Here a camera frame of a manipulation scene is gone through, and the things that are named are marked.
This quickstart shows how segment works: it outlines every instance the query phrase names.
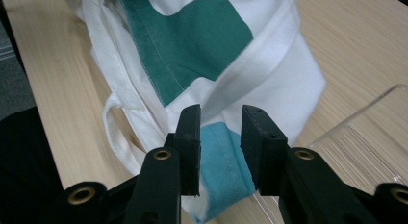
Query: clear acrylic sheet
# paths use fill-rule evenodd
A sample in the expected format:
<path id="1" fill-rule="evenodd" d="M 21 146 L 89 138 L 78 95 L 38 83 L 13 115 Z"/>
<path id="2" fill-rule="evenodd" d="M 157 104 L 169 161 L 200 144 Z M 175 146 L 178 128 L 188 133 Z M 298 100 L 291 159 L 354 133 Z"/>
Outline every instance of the clear acrylic sheet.
<path id="1" fill-rule="evenodd" d="M 398 85 L 308 147 L 346 184 L 374 194 L 381 183 L 407 185 L 407 131 L 408 86 Z M 210 223 L 284 223 L 277 203 L 277 197 L 256 193 Z"/>

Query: bag handle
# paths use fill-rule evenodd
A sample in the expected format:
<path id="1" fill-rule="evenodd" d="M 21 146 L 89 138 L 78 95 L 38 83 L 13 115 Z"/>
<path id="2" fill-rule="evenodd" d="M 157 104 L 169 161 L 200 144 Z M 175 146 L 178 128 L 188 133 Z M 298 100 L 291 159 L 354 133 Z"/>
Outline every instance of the bag handle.
<path id="1" fill-rule="evenodd" d="M 217 79 L 212 93 L 202 105 L 202 122 L 213 118 L 263 82 L 284 60 L 299 34 L 299 27 L 295 0 L 283 0 L 263 31 Z"/>
<path id="2" fill-rule="evenodd" d="M 101 9 L 103 0 L 65 1 L 86 22 L 93 45 L 91 53 L 105 75 L 105 79 L 110 79 L 108 85 L 113 93 L 106 101 L 102 117 L 108 142 L 126 169 L 133 175 L 137 175 L 140 173 L 145 153 L 121 132 L 112 108 L 138 110 L 143 108 L 143 103 L 125 77 L 126 69 L 122 59 L 115 53 L 107 51 L 115 49 L 115 44 L 111 39 L 106 38 L 109 37 L 110 31 L 105 27 L 106 18 Z M 126 95 L 135 95 L 135 97 L 129 100 Z"/>
<path id="3" fill-rule="evenodd" d="M 114 93 L 108 98 L 103 110 L 103 123 L 108 142 L 116 156 L 132 175 L 138 175 L 143 164 L 145 153 L 130 142 L 117 125 L 112 108 L 121 108 L 121 103 Z"/>

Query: canvas bag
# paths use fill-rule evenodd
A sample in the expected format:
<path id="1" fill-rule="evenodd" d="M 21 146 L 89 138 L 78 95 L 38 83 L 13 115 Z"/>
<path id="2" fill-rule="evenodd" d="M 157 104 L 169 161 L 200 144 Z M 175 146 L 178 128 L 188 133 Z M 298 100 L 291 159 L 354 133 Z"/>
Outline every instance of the canvas bag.
<path id="1" fill-rule="evenodd" d="M 103 117 L 108 141 L 132 174 L 144 152 L 120 132 L 111 108 L 124 110 L 149 151 L 175 131 L 182 109 L 201 105 L 201 196 L 183 198 L 197 222 L 254 191 L 239 147 L 242 105 L 264 109 L 292 144 L 323 91 L 295 0 L 66 2 L 87 23 L 112 90 Z"/>

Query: wooden table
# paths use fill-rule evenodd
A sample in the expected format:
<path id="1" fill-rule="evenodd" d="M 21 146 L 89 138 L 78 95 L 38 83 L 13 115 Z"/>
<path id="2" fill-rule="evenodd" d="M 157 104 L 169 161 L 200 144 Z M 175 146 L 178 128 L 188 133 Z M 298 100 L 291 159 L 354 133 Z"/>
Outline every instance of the wooden table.
<path id="1" fill-rule="evenodd" d="M 64 0 L 4 3 L 64 187 L 113 187 L 131 177 L 105 138 L 101 113 L 110 90 L 90 56 L 85 24 Z M 298 0 L 298 7 L 327 79 L 297 141 L 305 146 L 389 87 L 408 84 L 408 7 L 396 0 Z"/>

